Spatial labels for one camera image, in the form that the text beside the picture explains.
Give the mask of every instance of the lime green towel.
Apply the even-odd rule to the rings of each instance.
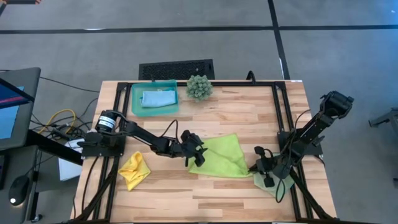
[[[208,139],[203,141],[205,163],[197,167],[195,158],[189,159],[188,170],[190,173],[212,175],[215,177],[249,177],[243,151],[239,145],[236,134]]]

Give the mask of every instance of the green cloth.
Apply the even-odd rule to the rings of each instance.
[[[266,187],[264,183],[264,178],[266,178],[265,175],[261,175],[260,173],[255,173],[253,175],[253,180],[254,180],[254,185],[259,187],[261,190],[265,190],[266,192],[270,193],[272,196],[275,197],[276,195],[276,188],[278,187],[279,183],[279,178],[276,177],[272,172],[269,172],[269,176],[274,179],[275,186],[273,187]],[[289,191],[289,189],[293,186],[294,180],[290,175],[288,175],[283,182],[285,183],[285,194]],[[284,186],[282,183],[280,183],[279,190],[278,190],[278,199],[282,198],[284,193]]]
[[[243,151],[236,134],[207,139],[203,141],[205,163],[201,167],[195,165],[195,158],[188,161],[188,171],[194,174],[211,175],[215,177],[249,177]]]

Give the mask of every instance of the yellow towel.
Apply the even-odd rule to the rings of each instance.
[[[141,152],[134,153],[118,172],[126,179],[128,191],[136,187],[150,174]]]

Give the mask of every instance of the computer monitor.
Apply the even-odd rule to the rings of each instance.
[[[34,100],[35,98],[0,78],[0,109],[23,105]]]

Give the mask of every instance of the teal plastic tray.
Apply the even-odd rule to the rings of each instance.
[[[158,90],[174,90],[176,93],[175,101],[177,103],[173,105],[162,106],[159,108],[143,108],[141,106],[140,100],[140,97],[142,97],[142,92]],[[136,116],[156,116],[161,114],[173,114],[176,113],[179,109],[177,82],[175,80],[133,84],[131,94],[131,110]]]

